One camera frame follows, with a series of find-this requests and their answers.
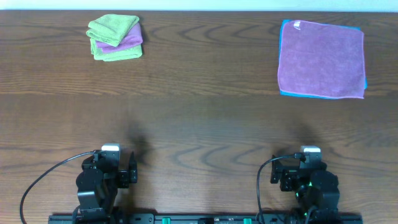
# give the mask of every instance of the towel tag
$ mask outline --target towel tag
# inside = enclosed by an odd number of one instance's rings
[[[300,30],[300,21],[295,21],[293,27]]]

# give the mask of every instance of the white wall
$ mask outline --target white wall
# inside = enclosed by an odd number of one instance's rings
[[[0,9],[398,12],[398,0],[0,0]]]

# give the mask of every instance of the blue cloth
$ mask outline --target blue cloth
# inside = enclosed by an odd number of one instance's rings
[[[284,28],[285,24],[290,22],[290,19],[285,19],[282,22],[282,25],[280,27],[280,35],[279,35],[279,56],[280,56],[280,47],[281,47],[281,43],[282,43],[282,29]],[[351,28],[351,29],[357,29],[357,30],[361,30],[360,27],[348,27],[348,26],[343,26],[343,27],[347,27],[347,28]],[[364,89],[368,88],[368,81],[365,78],[365,86]],[[321,99],[329,99],[329,100],[334,100],[332,98],[328,98],[328,97],[321,97],[321,96],[312,96],[312,95],[305,95],[305,94],[295,94],[295,93],[287,93],[285,91],[279,90],[281,95],[285,95],[285,96],[294,96],[294,97],[306,97],[306,98],[321,98]]]

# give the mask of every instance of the purple towel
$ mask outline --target purple towel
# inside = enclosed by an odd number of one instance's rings
[[[364,34],[360,30],[290,21],[282,31],[282,91],[327,98],[363,98]]]
[[[109,44],[97,40],[95,41],[95,43],[97,47],[100,48],[104,53],[117,52],[120,50],[135,47],[142,44],[141,27],[139,23],[134,25],[117,47],[113,47]]]

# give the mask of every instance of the wood grain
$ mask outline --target wood grain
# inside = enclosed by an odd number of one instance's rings
[[[142,58],[93,60],[87,23],[109,13],[141,18]],[[362,28],[365,100],[279,96],[286,18]],[[341,211],[398,222],[397,34],[397,14],[1,11],[0,223],[20,223],[21,196],[41,173],[106,142],[137,154],[139,183],[118,195],[126,210],[255,213],[258,166],[316,144],[339,177]],[[32,189],[28,223],[72,212],[81,161]],[[263,206],[296,206],[269,172]]]

